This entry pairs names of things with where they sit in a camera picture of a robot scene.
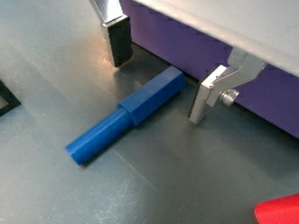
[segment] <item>blue plastic block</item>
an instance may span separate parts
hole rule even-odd
[[[67,151],[82,165],[131,126],[137,126],[186,86],[183,72],[167,68],[119,104],[117,111],[68,146]]]
[[[169,67],[121,103],[138,125],[186,85],[183,72]]]

